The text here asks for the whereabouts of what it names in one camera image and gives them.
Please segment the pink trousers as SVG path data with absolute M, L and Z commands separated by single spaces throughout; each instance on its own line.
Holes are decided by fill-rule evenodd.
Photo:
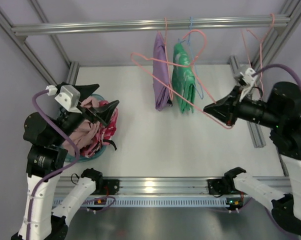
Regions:
M 95 97 L 90 96 L 82 102 L 81 106 L 87 109 L 90 107 L 98 108 L 100 103 Z M 85 119 L 69 136 L 80 150 L 81 156 L 91 158 L 96 153 L 99 143 L 99 129 L 99 122 L 91 123 L 89 120 Z M 70 156 L 75 157 L 75 150 L 68 141 L 65 140 L 62 146 L 68 151 Z

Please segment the pink wire hanger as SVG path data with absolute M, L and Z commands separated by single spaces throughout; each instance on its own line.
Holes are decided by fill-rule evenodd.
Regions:
M 179 41 L 173 48 L 173 61 L 168 61 L 167 51 L 167 36 L 163 36 L 161 32 L 156 35 L 153 57 L 147 58 L 146 56 L 132 52 L 130 55 L 131 61 L 138 67 L 140 67 L 147 74 L 153 78 L 153 90 L 155 97 L 155 109 L 158 111 L 163 110 L 165 107 L 173 104 L 173 100 L 176 99 L 178 107 L 181 113 L 186 111 L 198 110 L 204 115 L 207 115 L 201 108 L 195 105 L 196 96 L 196 83 L 199 83 L 201 90 L 206 92 L 206 95 L 214 102 L 213 96 L 205 88 L 202 81 L 198 78 L 195 71 L 195 62 L 199 58 L 200 54 L 204 51 L 207 45 L 206 35 L 198 29 L 190 30 L 182 40 L 190 36 L 191 33 L 198 32 L 202 35 L 204 43 L 196 56 L 189 57 L 185 51 L 182 42 Z M 138 56 L 146 61 L 152 61 L 152 72 L 146 70 L 140 65 L 134 57 Z

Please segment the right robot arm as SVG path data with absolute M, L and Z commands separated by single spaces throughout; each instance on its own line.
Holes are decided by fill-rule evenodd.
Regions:
M 277 82 L 266 102 L 241 99 L 238 86 L 203 111 L 232 127 L 238 119 L 270 129 L 272 143 L 284 161 L 291 192 L 284 193 L 252 177 L 241 167 L 221 178 L 224 193 L 243 192 L 270 211 L 285 231 L 301 236 L 301 90 L 291 82 Z

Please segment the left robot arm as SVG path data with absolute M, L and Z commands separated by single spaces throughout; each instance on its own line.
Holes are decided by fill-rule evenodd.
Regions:
M 68 142 L 76 160 L 80 149 L 71 140 L 71 134 L 84 121 L 109 127 L 115 116 L 118 100 L 99 107 L 85 107 L 98 84 L 49 85 L 32 97 L 36 111 L 24 122 L 23 139 L 31 143 L 27 155 L 27 199 L 22 224 L 14 240 L 63 240 L 70 223 L 82 207 L 90 212 L 103 212 L 115 202 L 119 190 L 117 179 L 106 180 L 93 168 L 85 169 L 70 193 L 58 205 L 54 195 L 65 164 Z

